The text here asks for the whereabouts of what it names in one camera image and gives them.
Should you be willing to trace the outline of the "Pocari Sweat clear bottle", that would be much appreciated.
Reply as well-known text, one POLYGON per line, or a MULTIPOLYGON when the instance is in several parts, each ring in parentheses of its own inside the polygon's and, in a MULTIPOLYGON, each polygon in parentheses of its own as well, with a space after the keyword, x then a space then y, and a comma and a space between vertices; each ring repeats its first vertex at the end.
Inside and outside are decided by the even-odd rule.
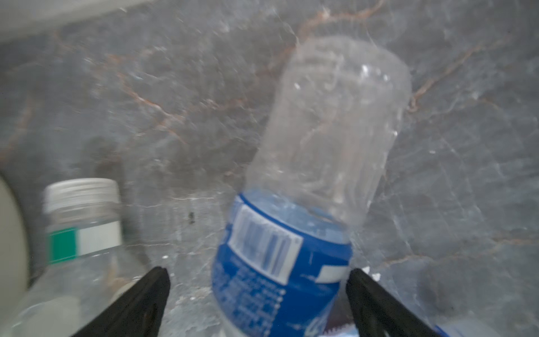
POLYGON ((411 98, 407 65, 346 36, 291 56, 211 271, 222 336, 319 336, 411 98))

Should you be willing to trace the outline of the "clear bottle green ring cap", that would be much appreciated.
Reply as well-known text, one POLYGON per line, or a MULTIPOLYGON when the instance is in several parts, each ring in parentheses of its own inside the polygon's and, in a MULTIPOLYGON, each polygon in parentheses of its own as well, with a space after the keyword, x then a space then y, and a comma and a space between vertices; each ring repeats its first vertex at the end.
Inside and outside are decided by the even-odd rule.
POLYGON ((147 273, 124 245, 121 207, 111 179, 46 187, 48 265, 1 325, 2 336, 72 336, 147 273))

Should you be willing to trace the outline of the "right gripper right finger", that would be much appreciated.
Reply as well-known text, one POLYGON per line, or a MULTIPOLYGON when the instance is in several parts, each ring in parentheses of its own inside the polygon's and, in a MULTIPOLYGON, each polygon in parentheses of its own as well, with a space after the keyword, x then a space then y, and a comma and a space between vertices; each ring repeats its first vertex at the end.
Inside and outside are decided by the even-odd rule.
POLYGON ((350 272, 346 294, 360 336, 439 335, 359 268, 350 272))

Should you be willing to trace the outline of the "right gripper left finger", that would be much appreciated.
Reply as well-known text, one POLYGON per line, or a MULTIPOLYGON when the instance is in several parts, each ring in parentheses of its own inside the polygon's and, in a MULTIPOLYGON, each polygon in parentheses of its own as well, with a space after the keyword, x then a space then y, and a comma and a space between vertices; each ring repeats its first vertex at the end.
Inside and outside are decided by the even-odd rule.
POLYGON ((154 267, 73 337, 158 336, 170 289, 168 270, 154 267))

